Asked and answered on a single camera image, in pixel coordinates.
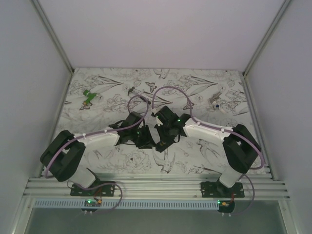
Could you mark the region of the black fuse box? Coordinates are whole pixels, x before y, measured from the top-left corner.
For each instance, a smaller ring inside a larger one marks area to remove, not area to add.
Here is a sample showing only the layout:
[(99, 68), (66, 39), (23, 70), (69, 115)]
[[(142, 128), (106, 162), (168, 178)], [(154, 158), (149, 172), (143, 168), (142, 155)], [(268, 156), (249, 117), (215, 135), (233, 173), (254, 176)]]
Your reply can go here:
[(164, 152), (166, 149), (168, 149), (171, 146), (170, 141), (160, 141), (156, 144), (155, 149), (157, 152)]

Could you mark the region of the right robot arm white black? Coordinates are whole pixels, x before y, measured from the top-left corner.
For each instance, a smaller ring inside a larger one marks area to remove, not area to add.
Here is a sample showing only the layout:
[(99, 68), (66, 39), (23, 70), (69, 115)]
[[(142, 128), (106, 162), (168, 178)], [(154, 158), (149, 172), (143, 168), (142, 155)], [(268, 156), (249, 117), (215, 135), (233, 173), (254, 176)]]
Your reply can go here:
[(260, 146), (244, 125), (225, 127), (200, 122), (190, 114), (178, 116), (167, 106), (153, 112), (152, 116), (156, 118), (155, 128), (160, 137), (156, 150), (160, 153), (174, 144), (176, 137), (193, 137), (222, 144), (229, 166), (216, 185), (216, 192), (221, 197), (228, 197), (233, 192), (234, 184), (252, 169), (257, 157), (260, 157), (260, 166), (264, 165)]

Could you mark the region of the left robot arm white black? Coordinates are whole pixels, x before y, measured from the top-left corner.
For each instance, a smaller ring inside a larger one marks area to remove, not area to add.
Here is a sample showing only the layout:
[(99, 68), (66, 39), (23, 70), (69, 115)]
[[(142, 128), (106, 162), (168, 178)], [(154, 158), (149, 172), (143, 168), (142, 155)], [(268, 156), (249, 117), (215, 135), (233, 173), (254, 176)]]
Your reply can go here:
[(88, 168), (80, 165), (84, 153), (104, 147), (134, 143), (139, 149), (155, 147), (149, 127), (144, 124), (144, 117), (131, 112), (125, 120), (110, 125), (107, 129), (88, 133), (72, 134), (68, 130), (61, 131), (40, 157), (57, 181), (70, 181), (77, 184), (89, 196), (99, 192), (100, 184), (97, 176)]

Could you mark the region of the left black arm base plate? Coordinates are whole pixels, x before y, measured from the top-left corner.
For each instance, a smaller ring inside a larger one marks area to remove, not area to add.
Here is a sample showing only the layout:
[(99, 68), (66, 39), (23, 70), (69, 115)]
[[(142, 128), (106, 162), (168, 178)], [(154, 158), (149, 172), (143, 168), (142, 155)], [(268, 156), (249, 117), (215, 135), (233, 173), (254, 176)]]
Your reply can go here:
[(116, 183), (113, 181), (95, 181), (87, 189), (82, 189), (76, 184), (72, 185), (70, 196), (108, 196), (114, 195)]

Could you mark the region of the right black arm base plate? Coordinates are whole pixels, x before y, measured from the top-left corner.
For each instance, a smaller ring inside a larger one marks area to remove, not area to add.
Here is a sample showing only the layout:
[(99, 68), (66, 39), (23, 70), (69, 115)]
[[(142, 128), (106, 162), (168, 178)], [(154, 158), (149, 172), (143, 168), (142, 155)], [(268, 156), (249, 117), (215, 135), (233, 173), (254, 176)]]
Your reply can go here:
[(237, 182), (231, 188), (227, 188), (219, 181), (217, 182), (202, 182), (200, 184), (200, 190), (203, 198), (244, 198), (243, 185)]

